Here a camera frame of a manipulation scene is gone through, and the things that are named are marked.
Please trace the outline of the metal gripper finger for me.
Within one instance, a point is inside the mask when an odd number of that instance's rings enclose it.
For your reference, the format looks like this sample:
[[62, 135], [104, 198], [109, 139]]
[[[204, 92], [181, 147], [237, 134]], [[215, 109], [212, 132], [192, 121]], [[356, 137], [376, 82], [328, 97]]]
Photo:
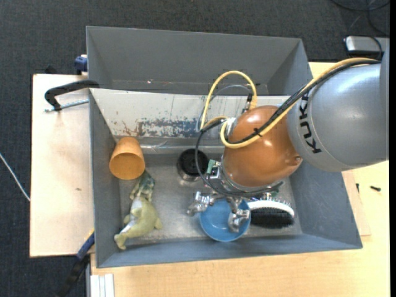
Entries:
[[228, 228], [231, 232], [239, 232], [245, 224], [249, 224], [251, 211], [244, 199], [228, 199], [230, 213], [228, 215]]
[[196, 192], [194, 200], [187, 208], [187, 215], [194, 216], [196, 213], [201, 213], [207, 210], [207, 207], [214, 204], [214, 196], [211, 194], [202, 194]]

